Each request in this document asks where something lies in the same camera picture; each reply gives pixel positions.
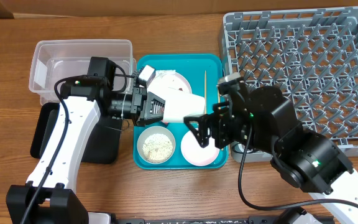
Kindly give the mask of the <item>rice pile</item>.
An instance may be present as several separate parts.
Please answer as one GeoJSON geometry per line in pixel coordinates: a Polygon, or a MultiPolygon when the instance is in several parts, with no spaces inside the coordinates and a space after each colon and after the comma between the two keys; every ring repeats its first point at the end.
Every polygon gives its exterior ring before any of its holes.
{"type": "Polygon", "coordinates": [[[147,161],[161,163],[172,155],[173,143],[164,134],[152,134],[145,139],[142,150],[147,161]]]}

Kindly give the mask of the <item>grey bowl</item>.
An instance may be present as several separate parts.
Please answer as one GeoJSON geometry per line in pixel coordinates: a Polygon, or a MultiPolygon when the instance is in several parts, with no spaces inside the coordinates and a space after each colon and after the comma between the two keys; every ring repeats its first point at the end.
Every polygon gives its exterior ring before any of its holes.
{"type": "Polygon", "coordinates": [[[151,126],[141,132],[136,146],[141,159],[156,165],[167,162],[173,156],[176,140],[167,128],[151,126]]]}

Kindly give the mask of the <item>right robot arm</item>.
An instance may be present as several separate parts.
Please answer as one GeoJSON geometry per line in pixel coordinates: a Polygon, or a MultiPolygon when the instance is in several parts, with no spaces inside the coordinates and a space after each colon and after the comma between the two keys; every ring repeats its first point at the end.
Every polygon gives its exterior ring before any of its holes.
{"type": "Polygon", "coordinates": [[[249,202],[242,189],[239,169],[237,188],[244,204],[255,210],[300,209],[321,204],[341,223],[358,223],[358,172],[330,139],[303,127],[293,103],[276,86],[249,90],[241,79],[223,82],[218,90],[227,100],[213,105],[211,114],[184,117],[198,144],[214,139],[217,148],[237,142],[272,156],[271,166],[311,200],[261,206],[249,202]]]}

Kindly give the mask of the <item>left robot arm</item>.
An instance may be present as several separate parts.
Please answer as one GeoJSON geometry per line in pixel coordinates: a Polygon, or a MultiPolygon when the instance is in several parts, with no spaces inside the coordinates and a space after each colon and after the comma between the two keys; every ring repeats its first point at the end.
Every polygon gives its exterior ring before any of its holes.
{"type": "Polygon", "coordinates": [[[113,223],[111,213],[89,212],[75,194],[78,170],[88,139],[102,116],[131,119],[145,126],[163,119],[165,101],[147,86],[155,76],[149,65],[132,75],[132,92],[113,87],[119,65],[92,57],[85,75],[62,78],[54,85],[60,101],[57,120],[34,171],[25,185],[10,186],[6,205],[13,223],[113,223]]]}

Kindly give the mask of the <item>white paper cup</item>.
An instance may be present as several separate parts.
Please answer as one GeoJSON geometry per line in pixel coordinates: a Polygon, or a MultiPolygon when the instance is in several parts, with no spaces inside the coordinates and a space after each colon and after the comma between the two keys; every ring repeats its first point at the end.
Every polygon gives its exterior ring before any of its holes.
{"type": "Polygon", "coordinates": [[[164,123],[183,123],[185,116],[204,114],[205,98],[173,88],[162,88],[154,92],[165,100],[164,123]]]}

